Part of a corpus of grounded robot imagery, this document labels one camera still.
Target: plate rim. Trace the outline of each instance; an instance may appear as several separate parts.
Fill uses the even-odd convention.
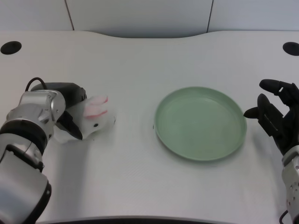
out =
[[[207,90],[212,90],[212,91],[215,91],[215,92],[218,92],[224,96],[226,96],[227,98],[229,98],[232,102],[234,102],[234,104],[237,106],[237,108],[240,110],[240,112],[243,114],[243,111],[242,109],[240,108],[240,106],[228,95],[224,94],[223,92],[221,91],[218,91],[218,90],[215,90],[215,89],[212,89],[212,88],[208,88],[208,87],[204,87],[204,86],[189,86],[189,87],[183,87],[183,88],[180,88],[180,89],[177,89],[177,90],[174,90],[172,91],[171,93],[167,94],[161,101],[160,103],[158,104],[157,108],[156,108],[156,111],[155,111],[155,116],[154,116],[154,127],[157,127],[157,112],[161,106],[161,104],[166,100],[166,98],[168,98],[171,94],[177,92],[177,91],[181,91],[181,90],[184,90],[184,89],[190,89],[190,88],[197,88],[197,89],[207,89]],[[245,137],[246,137],[246,133],[247,133],[247,121],[246,119],[244,118],[243,116],[243,121],[244,121],[244,134],[242,135],[242,137],[239,139],[239,143],[236,145],[236,147],[234,147],[234,149],[229,152],[228,154],[224,155],[224,156],[221,156],[221,157],[215,157],[215,158],[212,158],[212,159],[194,159],[192,157],[188,157],[188,156],[185,156],[185,155],[182,155],[180,153],[177,153],[175,151],[173,151],[161,138],[161,135],[158,131],[157,128],[155,128],[155,132],[156,132],[156,135],[158,136],[158,138],[161,140],[161,142],[170,150],[172,151],[173,153],[179,155],[179,156],[182,156],[183,158],[186,158],[186,159],[189,159],[189,160],[193,160],[193,161],[214,161],[214,160],[219,160],[219,159],[222,159],[222,158],[225,158],[227,156],[229,156],[230,154],[236,152],[240,147],[241,145],[244,143],[245,141]]]

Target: stuffed bunny toy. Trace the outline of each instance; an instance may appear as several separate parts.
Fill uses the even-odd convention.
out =
[[[107,96],[95,96],[67,109],[67,112],[73,117],[73,122],[81,131],[83,139],[86,139],[88,135],[102,129],[107,124],[110,119],[107,105]],[[59,143],[77,140],[56,126],[54,126],[54,138]]]

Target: table surface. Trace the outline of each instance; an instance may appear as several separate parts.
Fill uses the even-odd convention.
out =
[[[285,210],[282,156],[256,120],[245,143],[214,162],[181,158],[153,129],[157,105],[187,86],[219,90],[243,111],[256,106],[264,78],[299,84],[299,57],[285,42],[299,32],[222,31],[178,39],[124,39],[84,31],[1,32],[0,121],[33,77],[74,82],[88,96],[107,94],[116,123],[64,145],[51,140],[43,173],[52,196],[39,222],[106,217],[172,217],[234,224],[272,224]],[[266,93],[283,113],[288,108]]]

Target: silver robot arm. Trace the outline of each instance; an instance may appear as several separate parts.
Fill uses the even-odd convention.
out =
[[[286,207],[279,219],[289,212],[294,224],[299,224],[299,89],[292,83],[264,79],[260,87],[278,96],[289,107],[284,116],[264,94],[257,98],[257,107],[244,113],[246,118],[258,119],[258,123],[272,136],[283,155],[282,178],[286,188]]]
[[[286,188],[286,206],[293,223],[299,223],[299,146],[291,148],[282,159],[282,179]]]
[[[0,223],[35,223],[50,195],[42,154],[65,99],[54,90],[23,93],[0,129]]]

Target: rabbit ear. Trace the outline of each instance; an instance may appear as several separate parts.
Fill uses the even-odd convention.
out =
[[[90,105],[101,105],[108,102],[108,96],[95,96],[90,99]]]
[[[83,116],[87,119],[93,119],[107,112],[107,110],[103,110],[99,105],[86,105]]]

